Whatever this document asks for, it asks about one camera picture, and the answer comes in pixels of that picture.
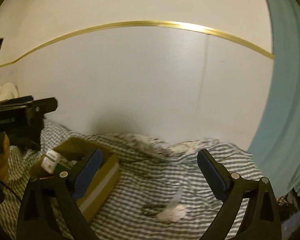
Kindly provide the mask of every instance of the bed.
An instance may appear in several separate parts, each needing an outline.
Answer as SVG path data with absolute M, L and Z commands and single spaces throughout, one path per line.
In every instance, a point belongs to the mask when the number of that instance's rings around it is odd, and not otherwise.
M 236 171 L 245 179 L 258 180 L 262 174 L 252 161 L 251 154 L 234 144 L 205 138 L 180 144 L 170 144 L 156 138 L 135 134 L 82 135 L 45 120 L 41 134 L 41 151 L 22 153 L 11 146 L 8 185 L 22 196 L 29 179 L 30 167 L 49 149 L 69 137 L 97 141 L 117 153 L 121 179 L 90 225 L 100 239 L 199 239 L 218 213 L 222 202 L 210 190 L 196 162 L 196 154 L 207 148 L 211 155 L 230 172 Z M 148 203 L 169 203 L 183 186 L 180 203 L 187 215 L 174 223 L 162 223 L 142 214 Z M 16 238 L 19 203 L 8 191 L 0 205 L 0 224 Z M 248 199 L 242 205 L 228 237 L 234 236 Z M 57 206 L 55 216 L 64 236 L 71 235 Z

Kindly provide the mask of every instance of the black robotic device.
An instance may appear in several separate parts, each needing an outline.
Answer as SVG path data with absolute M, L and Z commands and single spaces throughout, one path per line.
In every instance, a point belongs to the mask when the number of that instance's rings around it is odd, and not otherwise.
M 21 147 L 40 149 L 40 133 L 43 115 L 55 111 L 55 98 L 33 101 L 32 97 L 0 103 L 0 132 L 5 131 L 11 141 Z M 56 197 L 75 240 L 99 239 L 71 198 L 73 183 L 84 164 L 74 166 L 67 176 L 37 178 L 32 176 L 23 194 L 17 223 L 17 240 L 63 240 L 54 216 L 50 198 Z M 281 224 L 278 207 L 269 180 L 243 179 L 238 173 L 229 173 L 203 149 L 198 153 L 197 163 L 215 197 L 223 202 L 217 216 L 200 238 L 201 240 L 224 240 L 239 211 L 242 199 L 249 198 L 244 218 L 233 240 L 280 240 Z M 0 240 L 11 240 L 0 226 Z

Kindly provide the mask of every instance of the silver screw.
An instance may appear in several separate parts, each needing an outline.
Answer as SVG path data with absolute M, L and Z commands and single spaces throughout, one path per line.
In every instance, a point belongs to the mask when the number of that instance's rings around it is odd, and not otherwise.
M 262 177 L 261 180 L 263 183 L 266 183 L 266 184 L 269 182 L 269 179 L 267 177 Z
M 66 176 L 68 176 L 68 172 L 63 171 L 59 174 L 60 178 L 65 178 Z
M 31 177 L 30 177 L 30 181 L 34 182 L 34 181 L 36 181 L 36 180 L 37 180 L 37 176 L 31 176 Z
M 234 172 L 234 173 L 231 173 L 231 177 L 234 179 L 239 179 L 240 175 L 238 173 Z

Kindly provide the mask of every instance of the crumpled blanket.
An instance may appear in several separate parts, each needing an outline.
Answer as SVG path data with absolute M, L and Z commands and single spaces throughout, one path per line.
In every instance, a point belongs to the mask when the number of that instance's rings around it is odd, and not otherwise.
M 100 239 L 199 239 L 222 205 L 197 166 L 197 152 L 202 148 L 207 148 L 229 172 L 238 172 L 245 179 L 259 180 L 262 177 L 251 154 L 218 139 L 173 145 L 143 135 L 84 136 L 45 120 L 41 151 L 22 153 L 17 147 L 11 147 L 8 186 L 22 196 L 30 177 L 30 167 L 49 149 L 72 136 L 97 141 L 119 157 L 121 179 L 90 223 Z M 180 186 L 184 187 L 180 204 L 187 208 L 185 218 L 167 224 L 142 214 L 145 204 L 169 203 Z M 4 192 L 6 199 L 0 205 L 0 224 L 15 239 L 20 204 L 9 191 Z M 248 199 L 244 199 L 227 238 L 235 236 L 247 204 Z M 72 239 L 58 207 L 54 207 L 54 212 L 62 233 Z

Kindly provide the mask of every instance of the black cable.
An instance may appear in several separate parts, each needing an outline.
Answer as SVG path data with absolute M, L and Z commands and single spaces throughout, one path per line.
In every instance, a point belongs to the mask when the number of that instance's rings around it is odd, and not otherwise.
M 13 195 L 15 195 L 15 197 L 17 198 L 17 200 L 20 201 L 21 203 L 21 198 L 12 190 L 12 188 L 10 188 L 9 186 L 7 186 L 3 181 L 0 180 L 0 184 L 2 186 L 4 186 L 7 190 L 9 190 Z

